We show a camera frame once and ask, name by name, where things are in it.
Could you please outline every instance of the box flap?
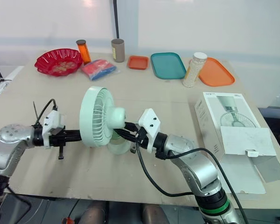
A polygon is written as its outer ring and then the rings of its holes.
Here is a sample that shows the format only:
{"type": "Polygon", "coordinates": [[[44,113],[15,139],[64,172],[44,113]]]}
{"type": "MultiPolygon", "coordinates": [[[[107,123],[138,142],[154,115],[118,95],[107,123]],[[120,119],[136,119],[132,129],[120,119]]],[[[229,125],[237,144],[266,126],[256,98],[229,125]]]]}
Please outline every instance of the box flap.
{"type": "MultiPolygon", "coordinates": [[[[261,178],[250,161],[250,158],[244,155],[234,156],[225,155],[220,162],[230,184],[235,193],[242,194],[265,194],[266,190],[262,184],[261,178]]],[[[230,190],[225,182],[221,172],[218,170],[218,176],[222,187],[227,193],[230,190]]]]}
{"type": "Polygon", "coordinates": [[[276,152],[268,128],[221,126],[226,154],[248,157],[275,156],[276,152]]]}
{"type": "Polygon", "coordinates": [[[251,158],[265,182],[280,180],[280,163],[276,156],[251,158]]]}

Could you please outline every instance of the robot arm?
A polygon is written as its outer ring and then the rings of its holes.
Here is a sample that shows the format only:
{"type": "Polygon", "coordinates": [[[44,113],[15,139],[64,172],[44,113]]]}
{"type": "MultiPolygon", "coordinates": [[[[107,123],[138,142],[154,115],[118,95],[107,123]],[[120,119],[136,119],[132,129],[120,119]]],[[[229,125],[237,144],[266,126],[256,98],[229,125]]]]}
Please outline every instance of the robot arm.
{"type": "Polygon", "coordinates": [[[0,130],[0,196],[26,148],[33,146],[34,128],[8,125],[0,130]]]}
{"type": "Polygon", "coordinates": [[[0,129],[0,202],[9,178],[26,149],[34,146],[60,147],[58,159],[63,159],[65,143],[80,140],[80,131],[65,130],[63,117],[56,110],[44,119],[44,127],[40,124],[33,126],[13,124],[0,129]]]}
{"type": "MultiPolygon", "coordinates": [[[[122,129],[116,129],[116,132],[123,138],[146,148],[148,152],[155,151],[155,156],[159,159],[167,159],[194,149],[193,142],[188,139],[160,133],[160,122],[152,109],[144,111],[139,125],[136,135],[122,129]]],[[[126,123],[125,129],[135,132],[135,127],[131,123],[126,123]]],[[[206,156],[195,152],[173,158],[171,161],[181,170],[206,224],[241,223],[222,188],[216,167],[206,156]]]]}
{"type": "MultiPolygon", "coordinates": [[[[169,156],[187,152],[193,143],[178,136],[169,135],[163,151],[169,156]]],[[[206,224],[240,224],[240,218],[229,202],[218,179],[213,163],[202,153],[196,152],[171,160],[182,172],[195,195],[199,210],[206,224]]]]}

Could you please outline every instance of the teal tray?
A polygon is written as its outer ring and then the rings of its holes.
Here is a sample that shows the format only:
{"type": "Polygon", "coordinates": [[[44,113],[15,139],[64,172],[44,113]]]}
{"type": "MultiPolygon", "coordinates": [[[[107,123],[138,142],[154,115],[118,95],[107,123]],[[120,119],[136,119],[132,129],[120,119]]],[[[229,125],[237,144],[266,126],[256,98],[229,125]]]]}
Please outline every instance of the teal tray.
{"type": "Polygon", "coordinates": [[[186,69],[178,54],[155,53],[150,56],[154,74],[161,79],[182,79],[186,75],[186,69]]]}

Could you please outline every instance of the black rod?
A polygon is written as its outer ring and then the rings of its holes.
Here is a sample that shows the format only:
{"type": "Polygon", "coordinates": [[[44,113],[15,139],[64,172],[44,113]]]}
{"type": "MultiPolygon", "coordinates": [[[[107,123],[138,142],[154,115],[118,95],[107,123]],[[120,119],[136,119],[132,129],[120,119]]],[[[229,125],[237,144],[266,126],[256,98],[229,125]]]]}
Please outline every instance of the black rod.
{"type": "Polygon", "coordinates": [[[116,38],[119,39],[118,16],[117,16],[117,0],[113,0],[113,7],[114,7],[114,19],[115,19],[115,28],[116,28],[116,38]]]}

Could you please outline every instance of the green ring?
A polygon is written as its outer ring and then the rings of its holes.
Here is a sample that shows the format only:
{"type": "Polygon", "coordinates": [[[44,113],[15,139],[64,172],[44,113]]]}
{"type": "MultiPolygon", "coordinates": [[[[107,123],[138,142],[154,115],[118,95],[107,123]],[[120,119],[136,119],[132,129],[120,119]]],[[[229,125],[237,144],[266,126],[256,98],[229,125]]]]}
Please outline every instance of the green ring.
{"type": "Polygon", "coordinates": [[[220,213],[220,212],[224,211],[225,209],[227,209],[228,206],[229,206],[229,200],[227,200],[224,205],[222,205],[220,208],[217,208],[217,209],[209,210],[209,209],[204,209],[204,208],[201,208],[201,207],[200,207],[200,209],[201,209],[201,211],[203,211],[205,213],[217,214],[217,213],[220,213]]]}

